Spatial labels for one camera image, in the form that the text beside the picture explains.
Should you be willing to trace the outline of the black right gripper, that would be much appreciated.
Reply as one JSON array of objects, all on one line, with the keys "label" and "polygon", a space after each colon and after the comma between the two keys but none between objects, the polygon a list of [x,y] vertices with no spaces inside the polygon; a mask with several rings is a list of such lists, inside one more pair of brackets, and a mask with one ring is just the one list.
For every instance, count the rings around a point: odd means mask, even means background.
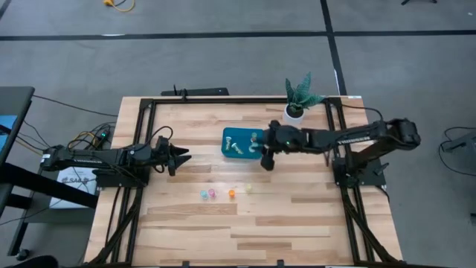
[{"label": "black right gripper", "polygon": [[298,151],[298,128],[272,120],[268,129],[258,135],[257,141],[263,143],[258,146],[262,156],[267,154],[267,149],[275,153],[295,153]]}]

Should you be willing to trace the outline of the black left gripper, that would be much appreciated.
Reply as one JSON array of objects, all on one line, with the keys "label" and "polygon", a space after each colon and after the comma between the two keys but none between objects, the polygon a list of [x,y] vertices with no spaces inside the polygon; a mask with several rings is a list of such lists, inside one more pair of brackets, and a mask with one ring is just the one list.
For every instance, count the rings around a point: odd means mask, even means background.
[{"label": "black left gripper", "polygon": [[179,168],[192,158],[191,155],[181,156],[188,153],[187,148],[176,147],[168,138],[160,135],[155,148],[152,149],[152,168]]}]

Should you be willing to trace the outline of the blue plastic basket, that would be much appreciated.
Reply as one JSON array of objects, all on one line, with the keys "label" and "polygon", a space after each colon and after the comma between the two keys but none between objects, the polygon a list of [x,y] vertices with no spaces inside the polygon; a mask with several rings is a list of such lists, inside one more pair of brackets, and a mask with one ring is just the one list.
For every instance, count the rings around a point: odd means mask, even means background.
[{"label": "blue plastic basket", "polygon": [[[222,131],[222,154],[227,158],[234,159],[260,159],[262,157],[261,153],[250,153],[248,147],[251,142],[251,134],[257,133],[257,138],[259,134],[263,133],[261,129],[252,129],[252,128],[236,128],[236,127],[226,127]],[[232,138],[231,144],[237,143],[238,147],[244,152],[242,155],[238,154],[232,147],[230,150],[225,149],[225,137],[230,136]]]}]

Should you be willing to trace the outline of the white plant pot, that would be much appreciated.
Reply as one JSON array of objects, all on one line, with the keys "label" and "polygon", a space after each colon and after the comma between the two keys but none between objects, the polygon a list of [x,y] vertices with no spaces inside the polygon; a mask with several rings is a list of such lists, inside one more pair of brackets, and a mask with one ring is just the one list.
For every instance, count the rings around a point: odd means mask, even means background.
[{"label": "white plant pot", "polygon": [[286,104],[283,110],[283,120],[287,124],[301,124],[303,122],[305,111],[303,109],[293,112],[290,105]]}]

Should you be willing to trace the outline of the green snake plant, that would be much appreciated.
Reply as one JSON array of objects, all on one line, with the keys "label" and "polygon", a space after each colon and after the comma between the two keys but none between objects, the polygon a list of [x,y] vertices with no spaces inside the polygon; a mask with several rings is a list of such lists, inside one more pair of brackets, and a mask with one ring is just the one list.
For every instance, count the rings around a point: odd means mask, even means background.
[{"label": "green snake plant", "polygon": [[309,109],[324,100],[324,96],[310,92],[311,82],[311,72],[308,72],[296,87],[292,86],[288,78],[285,79],[287,105],[292,113],[303,112],[305,109]]}]

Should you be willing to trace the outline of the black flat box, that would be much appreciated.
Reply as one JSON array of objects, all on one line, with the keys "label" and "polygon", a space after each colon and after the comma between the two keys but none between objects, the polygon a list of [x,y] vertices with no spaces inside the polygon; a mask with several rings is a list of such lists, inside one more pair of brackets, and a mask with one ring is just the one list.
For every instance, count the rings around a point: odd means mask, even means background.
[{"label": "black flat box", "polygon": [[177,89],[162,91],[161,96],[229,96],[229,91],[225,87],[204,88],[204,89]]}]

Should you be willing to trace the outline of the white printed box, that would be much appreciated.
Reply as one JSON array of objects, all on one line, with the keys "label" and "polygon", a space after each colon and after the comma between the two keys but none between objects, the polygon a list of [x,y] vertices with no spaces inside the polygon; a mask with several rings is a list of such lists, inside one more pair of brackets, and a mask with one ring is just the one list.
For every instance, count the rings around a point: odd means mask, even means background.
[{"label": "white printed box", "polygon": [[[68,167],[59,172],[57,181],[86,192],[87,194],[95,195],[97,191],[96,175],[93,173],[92,168]],[[86,206],[52,197],[49,208],[79,209],[86,208]]]}]

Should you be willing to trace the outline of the black desk beam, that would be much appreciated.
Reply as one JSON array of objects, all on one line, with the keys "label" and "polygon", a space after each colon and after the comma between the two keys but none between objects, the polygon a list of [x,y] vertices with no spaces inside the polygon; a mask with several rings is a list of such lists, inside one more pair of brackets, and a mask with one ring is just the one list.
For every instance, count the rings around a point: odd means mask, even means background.
[{"label": "black desk beam", "polygon": [[98,197],[56,180],[32,173],[21,167],[5,163],[0,167],[0,182],[55,197],[60,200],[96,208]]}]

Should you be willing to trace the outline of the grey desk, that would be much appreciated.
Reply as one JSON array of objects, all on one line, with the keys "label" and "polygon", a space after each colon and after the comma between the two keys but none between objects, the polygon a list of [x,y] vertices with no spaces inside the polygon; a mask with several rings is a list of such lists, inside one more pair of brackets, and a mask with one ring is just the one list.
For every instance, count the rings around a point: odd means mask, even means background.
[{"label": "grey desk", "polygon": [[0,115],[16,115],[7,142],[0,151],[0,167],[6,162],[14,141],[31,105],[35,88],[32,86],[0,86]]}]

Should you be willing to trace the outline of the blue screen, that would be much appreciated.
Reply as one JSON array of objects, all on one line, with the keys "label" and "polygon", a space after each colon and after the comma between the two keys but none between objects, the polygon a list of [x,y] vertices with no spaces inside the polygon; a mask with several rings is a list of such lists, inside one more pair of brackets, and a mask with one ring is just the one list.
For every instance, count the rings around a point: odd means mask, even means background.
[{"label": "blue screen", "polygon": [[7,142],[9,134],[11,134],[13,125],[17,119],[16,115],[0,115],[0,151]]}]

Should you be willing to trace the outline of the person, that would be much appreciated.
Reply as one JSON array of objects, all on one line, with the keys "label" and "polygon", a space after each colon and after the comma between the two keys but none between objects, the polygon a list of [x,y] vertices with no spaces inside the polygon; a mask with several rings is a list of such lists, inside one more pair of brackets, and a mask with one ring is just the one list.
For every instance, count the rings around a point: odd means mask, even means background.
[{"label": "person", "polygon": [[58,260],[51,255],[42,255],[7,268],[60,268]]}]

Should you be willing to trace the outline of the grey stand base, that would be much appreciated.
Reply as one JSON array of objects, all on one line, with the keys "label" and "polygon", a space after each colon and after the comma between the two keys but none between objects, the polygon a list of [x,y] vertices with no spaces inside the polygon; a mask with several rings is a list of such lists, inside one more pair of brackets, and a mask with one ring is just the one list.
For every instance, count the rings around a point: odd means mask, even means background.
[{"label": "grey stand base", "polygon": [[462,135],[455,140],[446,141],[443,143],[444,152],[452,152],[459,147],[467,147],[474,153],[476,153],[476,131]]}]

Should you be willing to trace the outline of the black aluminium table frame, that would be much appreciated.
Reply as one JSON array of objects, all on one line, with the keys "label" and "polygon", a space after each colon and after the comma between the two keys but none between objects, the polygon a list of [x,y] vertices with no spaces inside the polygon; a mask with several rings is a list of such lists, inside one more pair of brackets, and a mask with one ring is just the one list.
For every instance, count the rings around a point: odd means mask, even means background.
[{"label": "black aluminium table frame", "polygon": [[[224,128],[265,129],[284,106],[270,97],[162,98],[156,105],[125,97],[114,147],[153,133],[170,136],[192,158],[175,176],[151,173],[134,251],[124,237],[116,260],[134,267],[351,264],[341,192],[323,156],[277,154],[269,172],[258,161],[222,155]],[[216,197],[202,199],[200,191],[211,188]]]}]

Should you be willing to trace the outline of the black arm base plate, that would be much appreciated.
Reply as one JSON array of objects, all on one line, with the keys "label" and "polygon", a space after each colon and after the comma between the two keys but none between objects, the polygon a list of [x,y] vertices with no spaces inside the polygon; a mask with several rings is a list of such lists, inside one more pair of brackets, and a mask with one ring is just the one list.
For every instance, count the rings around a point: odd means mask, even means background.
[{"label": "black arm base plate", "polygon": [[142,188],[149,183],[149,174],[145,167],[127,168],[125,171],[95,169],[93,174],[96,176],[97,185],[101,188]]},{"label": "black arm base plate", "polygon": [[336,185],[341,187],[383,186],[386,184],[384,170],[388,165],[388,163],[382,164],[379,159],[375,159],[364,167],[351,169],[347,166],[345,158],[337,158],[332,163],[332,170]]}]

